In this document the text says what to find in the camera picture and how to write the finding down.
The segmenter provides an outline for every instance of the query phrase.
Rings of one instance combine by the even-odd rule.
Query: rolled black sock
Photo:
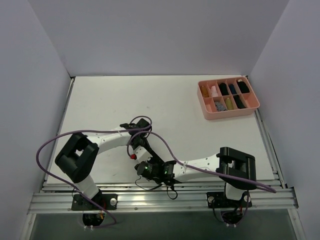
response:
[[[233,84],[229,85],[229,89],[230,89],[231,94],[237,94],[235,86]]]
[[[243,104],[243,102],[241,101],[239,95],[235,95],[233,96],[233,99],[235,101],[236,106],[238,107],[238,109],[246,109],[246,106]]]
[[[224,82],[219,84],[219,89],[223,96],[229,95],[227,84],[225,84]]]
[[[243,93],[243,94],[250,93],[250,90],[249,90],[247,84],[244,81],[239,81],[238,80],[238,81],[236,81],[236,83],[238,84],[241,93]]]

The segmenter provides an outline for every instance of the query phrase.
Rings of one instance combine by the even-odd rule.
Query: pink organizer tray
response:
[[[249,93],[241,93],[240,88],[238,87],[237,81],[242,80],[245,82],[247,87],[249,88]],[[219,89],[219,84],[225,83],[227,86],[228,95],[222,95]],[[229,88],[229,85],[233,84],[236,94],[232,94]],[[218,96],[212,96],[211,87],[215,86],[217,90]],[[208,96],[203,96],[201,92],[201,87],[205,87]],[[239,76],[233,78],[224,78],[224,79],[217,79],[217,80],[205,80],[200,81],[197,86],[197,95],[199,98],[199,102],[201,105],[201,109],[204,115],[204,118],[207,120],[214,120],[214,119],[223,119],[223,118],[231,118],[231,117],[238,117],[238,116],[245,116],[252,114],[259,106],[260,103],[252,90],[252,87],[246,77]],[[234,97],[239,95],[241,102],[246,108],[238,109]],[[230,99],[233,105],[233,110],[226,110],[226,111],[218,111],[215,105],[215,102],[220,102],[226,109],[227,105],[225,100]]]

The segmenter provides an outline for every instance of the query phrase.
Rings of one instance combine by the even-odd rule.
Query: white table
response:
[[[259,132],[255,115],[206,120],[197,97],[197,82],[234,75],[188,76],[82,76],[76,77],[61,133],[81,130],[110,130],[138,115],[152,118],[152,130],[170,145],[178,159],[211,156],[220,147],[231,147],[255,156],[257,180],[273,180],[274,175]],[[60,138],[59,153],[68,137]],[[163,143],[151,135],[149,143],[165,161],[172,160]],[[136,162],[126,147],[99,154],[91,171],[96,183],[134,183]],[[50,171],[68,179],[55,163]],[[207,177],[198,181],[221,181]],[[49,176],[47,184],[58,184]]]

